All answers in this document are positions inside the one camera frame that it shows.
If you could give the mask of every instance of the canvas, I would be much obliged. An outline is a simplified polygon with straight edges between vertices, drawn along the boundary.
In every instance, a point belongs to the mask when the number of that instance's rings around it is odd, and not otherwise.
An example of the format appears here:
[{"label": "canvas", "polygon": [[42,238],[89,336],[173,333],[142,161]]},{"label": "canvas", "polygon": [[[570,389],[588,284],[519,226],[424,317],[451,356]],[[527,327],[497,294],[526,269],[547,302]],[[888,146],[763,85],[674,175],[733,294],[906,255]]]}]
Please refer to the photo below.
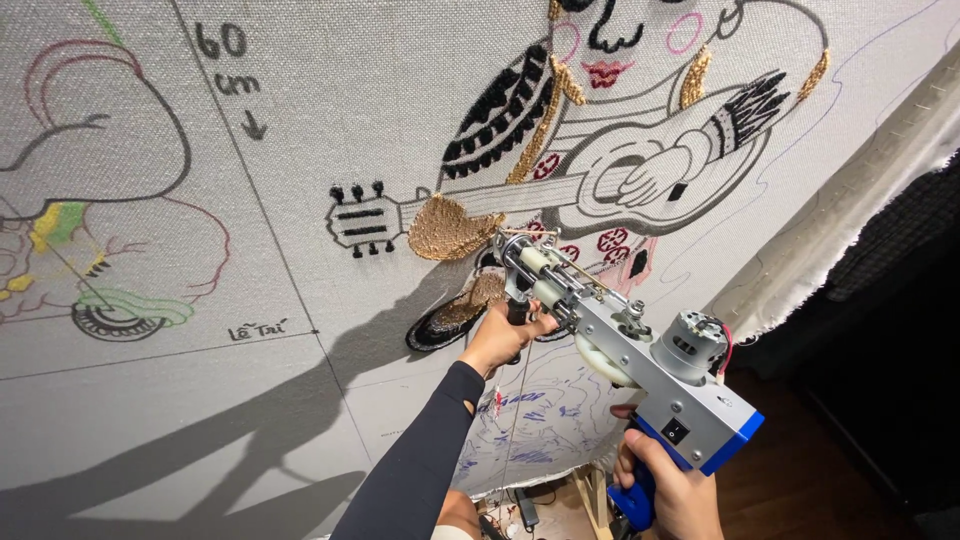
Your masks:
[{"label": "canvas", "polygon": [[[329,533],[502,298],[496,227],[560,229],[663,331],[958,20],[948,0],[4,3],[0,521]],[[609,405],[641,398],[545,336],[488,382],[453,486],[600,457]]]}]

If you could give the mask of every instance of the red wire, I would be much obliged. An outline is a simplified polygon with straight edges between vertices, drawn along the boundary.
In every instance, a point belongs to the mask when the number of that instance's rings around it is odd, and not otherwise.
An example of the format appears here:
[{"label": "red wire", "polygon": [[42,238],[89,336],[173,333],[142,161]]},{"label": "red wire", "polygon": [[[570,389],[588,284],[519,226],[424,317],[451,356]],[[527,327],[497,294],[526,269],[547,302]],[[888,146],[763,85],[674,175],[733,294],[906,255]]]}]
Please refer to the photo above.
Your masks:
[{"label": "red wire", "polygon": [[720,323],[720,326],[723,327],[723,333],[727,335],[727,357],[724,358],[723,364],[720,366],[720,369],[717,370],[717,375],[726,373],[727,364],[730,363],[730,357],[733,356],[733,338],[730,336],[730,329],[723,323]]}]

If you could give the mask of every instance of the guitar headstock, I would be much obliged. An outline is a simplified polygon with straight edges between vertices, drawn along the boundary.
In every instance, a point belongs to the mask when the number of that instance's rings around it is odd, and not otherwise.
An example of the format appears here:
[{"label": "guitar headstock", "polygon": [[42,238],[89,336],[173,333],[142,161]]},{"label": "guitar headstock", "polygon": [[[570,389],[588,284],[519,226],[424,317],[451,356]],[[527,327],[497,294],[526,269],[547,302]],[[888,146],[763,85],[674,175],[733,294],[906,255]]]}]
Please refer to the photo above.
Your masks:
[{"label": "guitar headstock", "polygon": [[383,188],[380,181],[371,184],[372,197],[359,184],[351,186],[349,193],[339,185],[330,188],[334,204],[326,215],[326,229],[333,241],[353,251],[354,258],[362,258],[365,252],[372,256],[392,252],[394,240],[403,233],[400,204],[384,196]]}]

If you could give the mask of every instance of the pink cheek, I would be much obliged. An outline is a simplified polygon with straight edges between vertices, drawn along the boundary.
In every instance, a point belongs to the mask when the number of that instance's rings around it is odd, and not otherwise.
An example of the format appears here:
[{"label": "pink cheek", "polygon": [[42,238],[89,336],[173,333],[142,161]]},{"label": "pink cheek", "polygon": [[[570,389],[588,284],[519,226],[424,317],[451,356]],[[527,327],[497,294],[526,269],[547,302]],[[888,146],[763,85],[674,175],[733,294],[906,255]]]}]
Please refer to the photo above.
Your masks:
[{"label": "pink cheek", "polygon": [[[666,33],[666,48],[672,54],[681,55],[686,51],[690,50],[690,47],[697,43],[697,38],[700,37],[700,32],[704,29],[704,16],[699,12],[690,12],[686,15],[681,16],[679,19],[674,21],[673,26],[670,27],[670,30]],[[677,41],[682,40],[682,37],[677,37],[674,39],[674,34],[678,31],[681,36],[689,35],[690,31],[693,30],[693,37],[691,37],[686,43],[678,43]]]},{"label": "pink cheek", "polygon": [[[554,32],[554,53],[557,57],[560,58],[560,63],[566,63],[568,60],[573,58],[573,55],[577,54],[577,49],[580,48],[580,29],[577,28],[577,25],[572,22],[565,20],[553,26]],[[561,42],[568,44],[566,51],[561,50],[557,47],[557,43]]]}]

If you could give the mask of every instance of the blue handle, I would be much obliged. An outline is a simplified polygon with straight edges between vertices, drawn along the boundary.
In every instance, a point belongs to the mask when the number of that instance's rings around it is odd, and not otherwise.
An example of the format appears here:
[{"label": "blue handle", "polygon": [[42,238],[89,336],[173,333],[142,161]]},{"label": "blue handle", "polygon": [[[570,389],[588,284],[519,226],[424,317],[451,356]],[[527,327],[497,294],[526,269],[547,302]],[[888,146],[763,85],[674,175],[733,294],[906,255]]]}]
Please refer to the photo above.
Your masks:
[{"label": "blue handle", "polygon": [[607,488],[607,494],[630,521],[631,527],[642,531],[652,527],[654,518],[657,517],[654,509],[657,483],[654,482],[654,476],[650,474],[646,464],[636,458],[634,458],[634,479],[634,485],[630,486],[630,489],[612,485]]}]

